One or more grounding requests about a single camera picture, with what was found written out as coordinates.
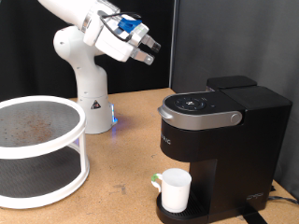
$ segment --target coffee maker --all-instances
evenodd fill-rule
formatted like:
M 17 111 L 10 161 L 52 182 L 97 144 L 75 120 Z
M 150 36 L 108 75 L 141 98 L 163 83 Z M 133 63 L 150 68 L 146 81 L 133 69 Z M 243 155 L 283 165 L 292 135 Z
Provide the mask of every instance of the coffee maker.
M 292 102 L 244 77 L 207 81 L 210 91 L 167 96 L 161 150 L 190 163 L 188 206 L 163 223 L 204 224 L 265 208 Z

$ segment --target mesh stand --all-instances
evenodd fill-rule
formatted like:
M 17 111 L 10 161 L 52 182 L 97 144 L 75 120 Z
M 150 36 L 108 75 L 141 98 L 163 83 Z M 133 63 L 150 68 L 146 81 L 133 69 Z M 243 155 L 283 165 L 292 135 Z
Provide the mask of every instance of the mesh stand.
M 78 189 L 89 173 L 85 125 L 83 109 L 66 99 L 30 96 L 2 102 L 0 206 L 43 206 Z

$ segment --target drip tray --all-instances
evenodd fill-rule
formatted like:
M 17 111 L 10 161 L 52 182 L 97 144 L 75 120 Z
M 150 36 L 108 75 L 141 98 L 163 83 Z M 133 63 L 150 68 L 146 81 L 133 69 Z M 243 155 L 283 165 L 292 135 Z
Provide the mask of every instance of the drip tray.
M 30 198 L 71 183 L 81 172 L 80 155 L 71 147 L 38 157 L 0 160 L 0 195 Z
M 205 224 L 207 223 L 207 212 L 203 206 L 198 202 L 195 195 L 190 192 L 188 205 L 185 211 L 181 213 L 171 213 L 166 211 L 162 206 L 162 197 L 159 194 L 157 198 L 157 216 L 165 224 Z

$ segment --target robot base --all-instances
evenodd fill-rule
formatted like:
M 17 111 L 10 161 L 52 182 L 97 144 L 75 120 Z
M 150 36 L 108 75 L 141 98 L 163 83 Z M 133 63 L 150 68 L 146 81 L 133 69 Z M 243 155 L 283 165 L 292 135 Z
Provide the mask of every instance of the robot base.
M 98 98 L 79 97 L 78 104 L 87 118 L 85 133 L 104 133 L 117 123 L 113 116 L 113 105 L 108 101 L 107 95 Z

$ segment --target mug handle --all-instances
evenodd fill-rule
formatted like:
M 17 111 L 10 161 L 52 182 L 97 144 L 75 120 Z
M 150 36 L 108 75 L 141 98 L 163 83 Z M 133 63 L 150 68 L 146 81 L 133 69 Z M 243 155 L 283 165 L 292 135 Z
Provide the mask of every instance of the mug handle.
M 161 192 L 161 186 L 156 182 L 156 179 L 161 179 L 162 180 L 162 175 L 161 174 L 155 174 L 151 177 L 151 184 L 153 187 L 157 188 L 159 192 Z

